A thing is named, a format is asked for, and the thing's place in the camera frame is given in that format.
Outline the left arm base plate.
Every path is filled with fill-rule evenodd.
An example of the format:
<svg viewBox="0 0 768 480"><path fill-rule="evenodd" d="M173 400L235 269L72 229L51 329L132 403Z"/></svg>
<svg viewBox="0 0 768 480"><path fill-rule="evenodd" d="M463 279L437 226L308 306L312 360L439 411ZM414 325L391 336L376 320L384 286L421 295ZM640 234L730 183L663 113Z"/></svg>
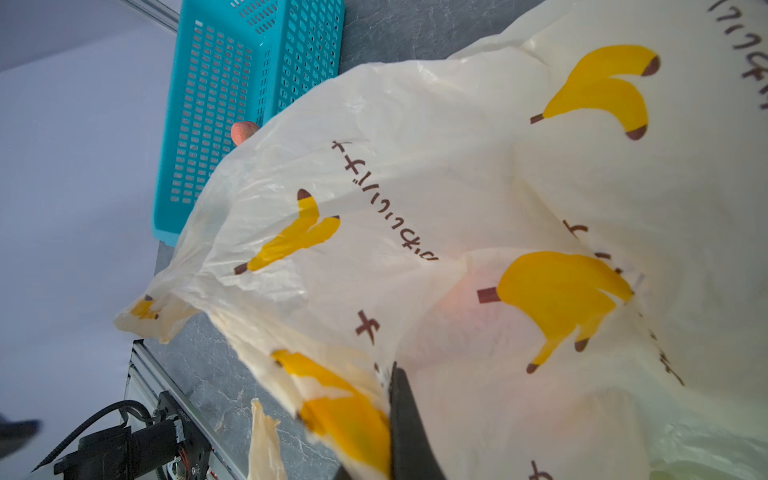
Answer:
<svg viewBox="0 0 768 480"><path fill-rule="evenodd" d="M110 404L87 418L35 467L57 479L140 479L177 454L172 421L157 420L136 400Z"/></svg>

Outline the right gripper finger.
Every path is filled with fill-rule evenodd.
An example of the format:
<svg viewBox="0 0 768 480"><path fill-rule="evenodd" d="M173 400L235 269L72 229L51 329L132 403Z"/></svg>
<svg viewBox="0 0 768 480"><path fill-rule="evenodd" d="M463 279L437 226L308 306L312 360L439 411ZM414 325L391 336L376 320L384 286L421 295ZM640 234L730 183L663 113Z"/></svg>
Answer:
<svg viewBox="0 0 768 480"><path fill-rule="evenodd" d="M407 373L393 364L390 382L392 478L445 480L424 429Z"/></svg>

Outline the small red fake fruit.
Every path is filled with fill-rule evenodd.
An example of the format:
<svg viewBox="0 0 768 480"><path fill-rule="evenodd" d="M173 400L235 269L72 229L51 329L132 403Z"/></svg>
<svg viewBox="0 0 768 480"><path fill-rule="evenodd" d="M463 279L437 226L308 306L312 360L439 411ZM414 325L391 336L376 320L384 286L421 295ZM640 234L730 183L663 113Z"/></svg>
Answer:
<svg viewBox="0 0 768 480"><path fill-rule="evenodd" d="M252 121L240 121L234 123L231 127L231 138L236 146L240 146L247 139L258 132L260 126Z"/></svg>

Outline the red fake apple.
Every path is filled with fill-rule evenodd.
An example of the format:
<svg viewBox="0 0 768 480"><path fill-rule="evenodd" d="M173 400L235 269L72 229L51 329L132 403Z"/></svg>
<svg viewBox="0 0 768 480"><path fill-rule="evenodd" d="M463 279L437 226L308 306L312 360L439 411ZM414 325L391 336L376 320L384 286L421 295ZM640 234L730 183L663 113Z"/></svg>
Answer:
<svg viewBox="0 0 768 480"><path fill-rule="evenodd" d="M465 334L484 331L500 321L503 304L481 303L478 292L497 285L493 272L469 271L437 303L437 315L451 330Z"/></svg>

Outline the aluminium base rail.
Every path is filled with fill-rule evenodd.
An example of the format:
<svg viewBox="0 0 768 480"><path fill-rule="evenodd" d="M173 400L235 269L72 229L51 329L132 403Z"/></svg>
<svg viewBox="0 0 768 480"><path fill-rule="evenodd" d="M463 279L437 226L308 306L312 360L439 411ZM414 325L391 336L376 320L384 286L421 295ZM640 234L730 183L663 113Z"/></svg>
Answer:
<svg viewBox="0 0 768 480"><path fill-rule="evenodd" d="M144 342L132 344L124 397L142 403L159 421L175 424L176 456L162 465L162 479L244 479L246 473L215 436Z"/></svg>

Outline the teal plastic basket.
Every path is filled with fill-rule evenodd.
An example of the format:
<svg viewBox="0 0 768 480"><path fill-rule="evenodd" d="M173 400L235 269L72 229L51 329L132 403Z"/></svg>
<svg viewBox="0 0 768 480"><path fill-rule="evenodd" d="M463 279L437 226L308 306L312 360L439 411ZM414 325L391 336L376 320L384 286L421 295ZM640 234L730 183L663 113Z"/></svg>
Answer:
<svg viewBox="0 0 768 480"><path fill-rule="evenodd" d="M181 5L154 199L154 237L175 246L231 127L264 126L339 72L343 0Z"/></svg>

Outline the banana print plastic bag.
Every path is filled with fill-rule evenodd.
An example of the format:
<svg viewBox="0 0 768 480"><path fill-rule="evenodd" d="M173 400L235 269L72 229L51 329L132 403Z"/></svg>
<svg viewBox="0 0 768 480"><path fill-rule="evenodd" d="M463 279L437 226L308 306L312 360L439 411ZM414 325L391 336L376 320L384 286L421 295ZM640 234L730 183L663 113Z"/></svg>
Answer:
<svg viewBox="0 0 768 480"><path fill-rule="evenodd" d="M436 305L493 272L500 321ZM546 1L313 88L215 168L118 328L207 315L356 479L408 376L449 479L767 475L767 5Z"/></svg>

